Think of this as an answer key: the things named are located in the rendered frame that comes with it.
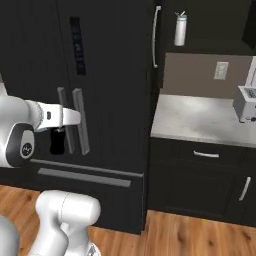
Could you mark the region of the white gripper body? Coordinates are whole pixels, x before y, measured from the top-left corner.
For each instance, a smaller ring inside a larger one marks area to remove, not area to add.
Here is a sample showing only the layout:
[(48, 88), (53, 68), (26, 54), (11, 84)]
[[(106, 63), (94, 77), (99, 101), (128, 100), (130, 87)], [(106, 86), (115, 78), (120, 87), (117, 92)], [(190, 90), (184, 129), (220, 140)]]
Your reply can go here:
[(63, 108), (62, 114), (63, 114), (63, 118), (62, 118), (63, 126), (79, 125), (81, 122), (81, 114), (76, 110)]

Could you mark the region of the black fridge door with dispenser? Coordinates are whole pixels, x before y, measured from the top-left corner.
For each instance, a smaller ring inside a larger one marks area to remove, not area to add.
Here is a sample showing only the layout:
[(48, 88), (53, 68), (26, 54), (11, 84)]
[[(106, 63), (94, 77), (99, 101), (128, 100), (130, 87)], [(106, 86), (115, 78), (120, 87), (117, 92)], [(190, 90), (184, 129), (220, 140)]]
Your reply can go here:
[(75, 162), (146, 170), (152, 0), (57, 0), (70, 88), (82, 91), (88, 147)]

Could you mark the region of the plain black fridge door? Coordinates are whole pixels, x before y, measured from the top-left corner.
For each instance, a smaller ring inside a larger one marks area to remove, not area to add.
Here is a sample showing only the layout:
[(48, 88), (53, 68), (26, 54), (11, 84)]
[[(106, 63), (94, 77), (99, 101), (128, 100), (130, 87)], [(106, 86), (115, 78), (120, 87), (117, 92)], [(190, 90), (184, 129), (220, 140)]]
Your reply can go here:
[(71, 105), (56, 0), (0, 0), (0, 74), (12, 96)]

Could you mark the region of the black freezer drawer front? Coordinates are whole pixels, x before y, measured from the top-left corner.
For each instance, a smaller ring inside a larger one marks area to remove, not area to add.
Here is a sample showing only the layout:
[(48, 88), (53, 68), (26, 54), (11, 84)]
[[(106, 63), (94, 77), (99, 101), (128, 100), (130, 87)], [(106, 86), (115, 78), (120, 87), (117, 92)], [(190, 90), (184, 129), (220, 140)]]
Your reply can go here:
[[(39, 175), (40, 168), (105, 176), (131, 181), (129, 188)], [(75, 166), (33, 159), (22, 168), (1, 168), (0, 185), (43, 192), (61, 190), (92, 196), (99, 200), (101, 215), (97, 227), (140, 234), (145, 227), (144, 175), (101, 168)]]

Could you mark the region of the white bottle with spout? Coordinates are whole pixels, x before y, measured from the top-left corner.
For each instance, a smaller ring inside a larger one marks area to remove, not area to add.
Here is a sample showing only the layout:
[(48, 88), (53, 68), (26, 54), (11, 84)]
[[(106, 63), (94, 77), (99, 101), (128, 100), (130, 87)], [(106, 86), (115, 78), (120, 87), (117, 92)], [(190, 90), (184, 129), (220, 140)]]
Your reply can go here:
[(175, 29), (175, 46), (183, 46), (185, 44), (187, 15), (185, 12), (177, 13), (176, 29)]

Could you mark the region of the wide black base cupboard door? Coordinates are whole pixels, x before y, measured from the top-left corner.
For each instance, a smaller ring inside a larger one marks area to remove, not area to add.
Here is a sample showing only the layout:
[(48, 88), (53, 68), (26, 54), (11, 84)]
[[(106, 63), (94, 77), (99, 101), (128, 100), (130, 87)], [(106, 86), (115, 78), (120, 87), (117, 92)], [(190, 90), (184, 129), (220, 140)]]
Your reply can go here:
[(224, 168), (181, 161), (152, 162), (148, 208), (188, 216), (224, 220), (235, 175)]

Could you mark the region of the white toaster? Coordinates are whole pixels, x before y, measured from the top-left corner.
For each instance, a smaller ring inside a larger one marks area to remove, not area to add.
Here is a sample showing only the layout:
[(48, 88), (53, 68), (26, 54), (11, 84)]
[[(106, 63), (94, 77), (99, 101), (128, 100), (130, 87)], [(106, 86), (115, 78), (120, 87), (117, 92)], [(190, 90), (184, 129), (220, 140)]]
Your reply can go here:
[(256, 88), (239, 86), (233, 107), (240, 123), (256, 122)]

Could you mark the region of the white appliance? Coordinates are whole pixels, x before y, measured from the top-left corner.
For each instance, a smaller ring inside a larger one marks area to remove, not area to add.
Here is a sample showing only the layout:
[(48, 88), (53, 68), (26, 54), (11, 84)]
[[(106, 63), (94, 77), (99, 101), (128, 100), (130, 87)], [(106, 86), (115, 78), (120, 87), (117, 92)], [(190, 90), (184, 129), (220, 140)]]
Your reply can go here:
[(245, 86), (256, 88), (256, 56), (252, 58)]

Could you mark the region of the black wall cabinet door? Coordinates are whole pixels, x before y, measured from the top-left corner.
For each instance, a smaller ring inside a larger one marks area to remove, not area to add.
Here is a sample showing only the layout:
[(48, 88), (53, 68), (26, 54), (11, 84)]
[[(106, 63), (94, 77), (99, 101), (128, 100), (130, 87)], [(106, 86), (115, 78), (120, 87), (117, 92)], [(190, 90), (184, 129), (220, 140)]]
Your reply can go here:
[(164, 0), (153, 0), (154, 3), (154, 13), (155, 13), (155, 7), (157, 5), (161, 5), (162, 9), (158, 13), (158, 19), (157, 19), (157, 30), (156, 30), (156, 62), (158, 64), (158, 67), (155, 69), (153, 67), (152, 62), (152, 71), (153, 71), (153, 79), (154, 79), (154, 86), (156, 88), (162, 87), (162, 81), (163, 81), (163, 70), (164, 70), (164, 21), (163, 21), (163, 15), (164, 15), (164, 7), (163, 3)]

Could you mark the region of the white wall outlet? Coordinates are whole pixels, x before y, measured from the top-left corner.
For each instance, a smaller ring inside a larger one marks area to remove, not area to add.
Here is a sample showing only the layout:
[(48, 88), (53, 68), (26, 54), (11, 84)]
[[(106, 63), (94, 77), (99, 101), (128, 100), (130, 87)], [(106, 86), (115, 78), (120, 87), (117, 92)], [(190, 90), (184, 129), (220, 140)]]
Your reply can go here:
[(215, 68), (214, 79), (225, 80), (227, 75), (229, 63), (218, 61)]

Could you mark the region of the black wall cabinet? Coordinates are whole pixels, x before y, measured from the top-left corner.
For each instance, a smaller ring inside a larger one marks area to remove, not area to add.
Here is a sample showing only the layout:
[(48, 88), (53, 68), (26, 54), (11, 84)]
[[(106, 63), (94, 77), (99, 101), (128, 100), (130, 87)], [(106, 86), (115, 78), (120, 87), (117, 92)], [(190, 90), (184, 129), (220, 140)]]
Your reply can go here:
[[(185, 12), (185, 44), (175, 46), (177, 13)], [(166, 51), (256, 55), (256, 0), (164, 0)]]

